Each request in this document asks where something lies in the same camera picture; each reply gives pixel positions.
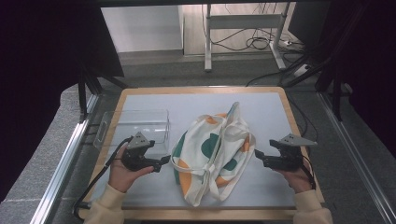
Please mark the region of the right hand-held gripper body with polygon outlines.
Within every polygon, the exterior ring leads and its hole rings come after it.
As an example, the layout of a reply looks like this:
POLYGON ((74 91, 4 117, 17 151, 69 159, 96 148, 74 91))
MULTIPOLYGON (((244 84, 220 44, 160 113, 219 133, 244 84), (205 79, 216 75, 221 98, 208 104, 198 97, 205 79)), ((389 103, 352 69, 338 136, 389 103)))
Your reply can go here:
POLYGON ((301 147, 316 146, 317 143, 295 134, 288 134, 280 140, 280 148, 277 148, 280 155, 264 156, 263 165, 267 168, 282 170, 282 171, 296 171, 303 164, 303 154, 301 147))

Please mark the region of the white panel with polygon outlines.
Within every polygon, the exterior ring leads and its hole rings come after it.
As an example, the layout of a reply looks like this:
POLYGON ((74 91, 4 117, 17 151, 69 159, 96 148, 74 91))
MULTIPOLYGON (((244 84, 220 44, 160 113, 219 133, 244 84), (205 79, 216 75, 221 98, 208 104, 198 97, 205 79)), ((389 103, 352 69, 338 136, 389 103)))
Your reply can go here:
POLYGON ((180 6, 102 7, 117 52, 183 49, 180 6))

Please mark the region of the person's left hand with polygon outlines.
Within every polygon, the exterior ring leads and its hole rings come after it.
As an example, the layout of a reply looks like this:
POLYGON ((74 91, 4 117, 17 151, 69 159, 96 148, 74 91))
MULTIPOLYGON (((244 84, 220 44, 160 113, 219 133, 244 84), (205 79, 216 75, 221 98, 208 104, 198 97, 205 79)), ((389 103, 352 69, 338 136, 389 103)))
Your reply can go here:
POLYGON ((108 185, 113 189, 126 193, 136 179, 140 176, 147 175, 153 172, 153 167, 145 167, 138 171, 130 171, 121 162, 121 157, 125 147, 122 147, 117 153, 114 161, 110 165, 110 174, 108 179, 108 185))

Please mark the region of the person's right hand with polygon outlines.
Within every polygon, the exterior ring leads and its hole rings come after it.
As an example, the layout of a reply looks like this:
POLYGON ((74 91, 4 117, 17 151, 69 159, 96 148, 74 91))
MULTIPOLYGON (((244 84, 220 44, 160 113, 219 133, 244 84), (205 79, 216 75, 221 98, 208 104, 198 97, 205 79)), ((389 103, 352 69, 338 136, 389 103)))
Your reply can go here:
POLYGON ((278 170, 278 172, 284 176, 289 186, 294 190, 295 193, 302 193, 312 189, 309 177, 302 168, 299 168, 294 172, 282 170, 278 170))

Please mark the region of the black metal stand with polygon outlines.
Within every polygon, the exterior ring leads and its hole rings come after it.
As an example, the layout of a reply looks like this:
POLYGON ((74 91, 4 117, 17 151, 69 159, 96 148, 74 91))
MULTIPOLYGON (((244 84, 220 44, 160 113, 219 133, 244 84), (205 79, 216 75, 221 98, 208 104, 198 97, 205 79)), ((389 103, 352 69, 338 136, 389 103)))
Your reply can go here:
POLYGON ((78 65, 80 68, 80 73, 78 75, 78 101, 80 108, 79 122, 82 122, 89 114, 86 89, 89 89, 93 95, 99 95, 102 93, 103 88, 98 80, 99 77, 104 78, 106 81, 115 84, 121 89, 127 89, 128 85, 115 77, 106 75, 103 72, 91 72, 83 62, 79 62, 78 65))

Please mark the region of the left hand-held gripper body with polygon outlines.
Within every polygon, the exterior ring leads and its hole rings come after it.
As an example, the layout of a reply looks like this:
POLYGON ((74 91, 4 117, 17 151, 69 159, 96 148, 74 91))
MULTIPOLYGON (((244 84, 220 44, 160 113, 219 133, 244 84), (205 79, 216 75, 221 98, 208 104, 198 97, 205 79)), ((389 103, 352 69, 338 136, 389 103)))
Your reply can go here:
POLYGON ((130 171, 138 171, 154 164, 152 159, 147 159, 145 153, 150 148, 149 141, 141 132, 138 132, 128 143, 121 157, 121 162, 130 171))

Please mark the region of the clear plastic container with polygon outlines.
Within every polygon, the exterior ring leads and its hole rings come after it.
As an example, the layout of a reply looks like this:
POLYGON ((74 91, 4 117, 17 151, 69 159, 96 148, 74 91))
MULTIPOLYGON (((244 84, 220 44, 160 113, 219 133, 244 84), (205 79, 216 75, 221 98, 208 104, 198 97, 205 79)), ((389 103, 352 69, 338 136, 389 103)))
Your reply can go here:
POLYGON ((103 115, 93 145, 112 152, 125 138, 142 133, 155 142, 145 155, 159 159, 168 154, 169 118, 167 110, 110 111, 103 115))

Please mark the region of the white desk frame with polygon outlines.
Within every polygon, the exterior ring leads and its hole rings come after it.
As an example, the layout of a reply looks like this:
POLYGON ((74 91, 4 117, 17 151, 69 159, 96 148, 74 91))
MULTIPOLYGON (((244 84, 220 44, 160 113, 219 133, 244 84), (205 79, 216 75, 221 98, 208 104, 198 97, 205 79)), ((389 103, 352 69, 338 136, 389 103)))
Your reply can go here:
POLYGON ((279 53, 279 41, 282 35, 290 2, 287 2, 280 14, 261 15, 211 15, 211 5, 206 6, 205 17, 205 71, 212 70, 211 31, 223 29, 276 29, 275 37, 269 42, 270 50, 276 60, 279 70, 285 70, 286 65, 279 53))

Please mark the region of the patterned canvas tote bag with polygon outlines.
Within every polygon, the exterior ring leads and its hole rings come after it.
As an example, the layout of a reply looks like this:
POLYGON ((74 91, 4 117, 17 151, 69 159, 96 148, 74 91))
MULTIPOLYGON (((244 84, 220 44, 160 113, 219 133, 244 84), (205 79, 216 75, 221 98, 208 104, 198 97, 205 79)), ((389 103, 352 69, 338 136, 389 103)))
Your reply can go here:
POLYGON ((198 117, 181 135, 170 159, 184 200, 192 206, 200 205, 206 194, 226 200, 255 146, 237 102, 226 113, 198 117))

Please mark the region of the dark curtain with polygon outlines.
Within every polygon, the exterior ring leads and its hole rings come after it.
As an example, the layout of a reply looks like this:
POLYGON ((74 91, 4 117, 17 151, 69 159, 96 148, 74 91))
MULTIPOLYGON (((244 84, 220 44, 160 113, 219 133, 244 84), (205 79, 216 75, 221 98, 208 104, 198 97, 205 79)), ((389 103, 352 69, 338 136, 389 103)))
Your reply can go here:
POLYGON ((32 158, 64 90, 123 71, 100 0, 0 0, 0 202, 32 158))
POLYGON ((316 89, 335 77, 349 102, 396 158, 396 0, 299 0, 289 31, 312 58, 330 58, 316 89))

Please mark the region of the white power strip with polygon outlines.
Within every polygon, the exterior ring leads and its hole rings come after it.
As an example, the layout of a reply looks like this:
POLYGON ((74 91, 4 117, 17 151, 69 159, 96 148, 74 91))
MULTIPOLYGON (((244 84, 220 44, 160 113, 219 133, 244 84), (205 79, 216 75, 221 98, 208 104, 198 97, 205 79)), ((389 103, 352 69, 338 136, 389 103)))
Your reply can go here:
POLYGON ((300 68, 298 68, 295 72, 294 75, 296 77, 299 77, 303 75, 305 72, 307 72, 311 68, 310 64, 303 64, 300 68))

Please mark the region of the aluminium rail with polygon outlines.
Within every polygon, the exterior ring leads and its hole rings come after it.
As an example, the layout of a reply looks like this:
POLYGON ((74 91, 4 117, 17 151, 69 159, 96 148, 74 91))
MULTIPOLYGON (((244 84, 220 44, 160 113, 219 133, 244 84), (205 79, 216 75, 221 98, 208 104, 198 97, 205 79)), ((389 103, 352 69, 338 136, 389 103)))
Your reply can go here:
POLYGON ((318 93, 318 98, 385 224, 396 224, 396 211, 393 209, 384 190, 382 190, 369 170, 344 123, 332 112, 331 100, 324 93, 320 92, 318 93))
POLYGON ((74 131, 72 132, 64 153, 60 158, 60 161, 40 200, 37 209, 35 210, 30 224, 45 224, 48 220, 57 197, 60 195, 66 174, 70 170, 71 163, 77 153, 83 134, 87 130, 90 118, 92 117, 92 111, 95 109, 98 99, 99 97, 97 95, 91 95, 88 102, 85 103, 85 106, 87 106, 88 115, 85 119, 78 122, 74 131))

